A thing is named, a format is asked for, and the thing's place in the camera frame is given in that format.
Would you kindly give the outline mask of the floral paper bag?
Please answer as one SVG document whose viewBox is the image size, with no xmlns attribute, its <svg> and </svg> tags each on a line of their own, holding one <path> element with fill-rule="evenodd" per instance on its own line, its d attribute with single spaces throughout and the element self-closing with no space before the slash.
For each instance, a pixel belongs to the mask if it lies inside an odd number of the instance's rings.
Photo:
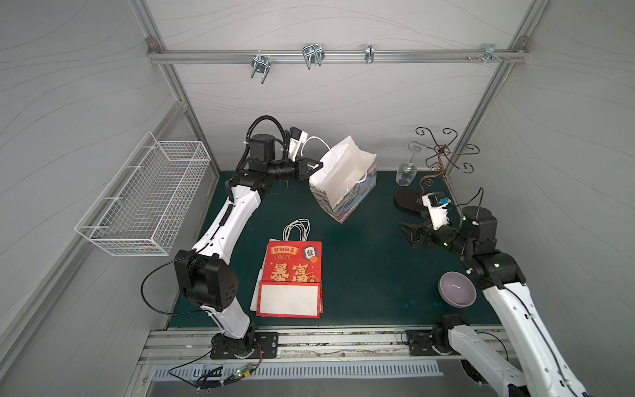
<svg viewBox="0 0 635 397">
<path fill-rule="evenodd" d="M 349 136 L 329 147 L 320 161 L 323 167 L 309 177 L 310 191 L 331 218 L 344 223 L 376 186 L 376 155 Z"/>
</svg>

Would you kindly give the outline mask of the red paper bag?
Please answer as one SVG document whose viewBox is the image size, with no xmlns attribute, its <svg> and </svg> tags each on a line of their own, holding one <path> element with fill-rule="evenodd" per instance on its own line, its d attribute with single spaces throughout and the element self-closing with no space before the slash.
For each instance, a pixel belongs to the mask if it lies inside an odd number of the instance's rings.
<svg viewBox="0 0 635 397">
<path fill-rule="evenodd" d="M 259 274 L 251 311 L 260 317 L 318 319 L 323 314 L 322 282 L 295 266 Z"/>
<path fill-rule="evenodd" d="M 317 319 L 323 313 L 322 243 L 309 239 L 307 218 L 284 227 L 268 241 L 251 299 L 259 317 Z"/>
</svg>

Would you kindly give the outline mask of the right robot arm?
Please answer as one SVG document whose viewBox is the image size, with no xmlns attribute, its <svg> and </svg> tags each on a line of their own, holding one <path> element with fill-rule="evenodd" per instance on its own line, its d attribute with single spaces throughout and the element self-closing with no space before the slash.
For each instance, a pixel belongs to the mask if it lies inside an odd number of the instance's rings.
<svg viewBox="0 0 635 397">
<path fill-rule="evenodd" d="M 465 372 L 499 396 L 586 396 L 542 322 L 517 261 L 497 248 L 497 218 L 486 208 L 468 206 L 454 228 L 442 211 L 432 207 L 428 224 L 400 223 L 400 229 L 411 246 L 436 243 L 459 256 L 471 285 L 496 312 L 520 365 L 502 357 L 457 314 L 433 324 L 431 348 L 440 356 L 462 356 Z"/>
</svg>

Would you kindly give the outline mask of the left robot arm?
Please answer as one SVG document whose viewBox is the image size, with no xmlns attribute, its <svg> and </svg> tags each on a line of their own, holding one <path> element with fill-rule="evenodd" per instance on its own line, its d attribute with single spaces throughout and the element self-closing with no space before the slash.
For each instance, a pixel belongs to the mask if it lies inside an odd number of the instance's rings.
<svg viewBox="0 0 635 397">
<path fill-rule="evenodd" d="M 219 328 L 213 354 L 254 355 L 256 329 L 236 294 L 239 281 L 230 266 L 236 243 L 251 215 L 278 181 L 308 180 L 323 163 L 302 155 L 307 132 L 283 129 L 272 116 L 258 117 L 248 128 L 245 150 L 226 183 L 227 199 L 208 230 L 190 250 L 180 250 L 175 268 L 180 295 L 197 305 Z"/>
</svg>

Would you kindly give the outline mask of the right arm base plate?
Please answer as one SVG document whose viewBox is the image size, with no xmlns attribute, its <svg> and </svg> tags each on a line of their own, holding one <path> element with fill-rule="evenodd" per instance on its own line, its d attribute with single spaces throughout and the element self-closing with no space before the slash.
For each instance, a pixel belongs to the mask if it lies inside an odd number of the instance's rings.
<svg viewBox="0 0 635 397">
<path fill-rule="evenodd" d="M 431 357 L 450 354 L 443 342 L 440 330 L 415 329 L 406 330 L 403 333 L 403 343 L 408 349 L 408 354 L 413 357 Z"/>
</svg>

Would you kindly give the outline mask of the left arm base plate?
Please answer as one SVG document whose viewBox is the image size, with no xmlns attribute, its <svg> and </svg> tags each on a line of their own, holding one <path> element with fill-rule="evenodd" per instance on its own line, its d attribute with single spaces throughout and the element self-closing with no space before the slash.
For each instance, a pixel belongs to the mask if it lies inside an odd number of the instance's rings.
<svg viewBox="0 0 635 397">
<path fill-rule="evenodd" d="M 212 338 L 209 357 L 212 360 L 265 359 L 277 357 L 279 334 L 277 332 L 248 332 L 243 339 L 233 339 L 220 333 Z"/>
</svg>

